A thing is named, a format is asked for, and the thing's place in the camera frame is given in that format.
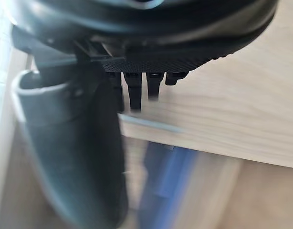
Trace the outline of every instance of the blue fabric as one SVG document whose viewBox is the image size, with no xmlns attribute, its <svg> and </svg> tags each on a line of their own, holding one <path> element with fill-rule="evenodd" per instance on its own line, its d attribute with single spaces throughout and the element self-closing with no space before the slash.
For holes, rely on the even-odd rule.
<svg viewBox="0 0 293 229">
<path fill-rule="evenodd" d="M 148 178 L 138 211 L 140 229 L 169 229 L 198 151 L 149 143 L 144 160 Z"/>
</svg>

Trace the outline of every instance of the black plastic tab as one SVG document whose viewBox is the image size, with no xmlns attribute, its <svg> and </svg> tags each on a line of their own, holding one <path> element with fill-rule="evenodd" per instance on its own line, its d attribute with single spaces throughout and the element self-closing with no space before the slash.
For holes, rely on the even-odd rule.
<svg viewBox="0 0 293 229">
<path fill-rule="evenodd" d="M 113 86 L 114 94 L 117 101 L 117 111 L 122 113 L 124 111 L 123 91 L 121 83 L 121 73 L 106 73 L 110 83 Z"/>
<path fill-rule="evenodd" d="M 173 86 L 176 85 L 177 80 L 181 80 L 188 75 L 189 72 L 181 73 L 167 73 L 166 75 L 166 85 Z"/>
<path fill-rule="evenodd" d="M 147 96 L 149 100 L 158 100 L 159 86 L 165 73 L 147 73 Z"/>
<path fill-rule="evenodd" d="M 142 73 L 124 73 L 132 111 L 141 110 Z"/>
</svg>

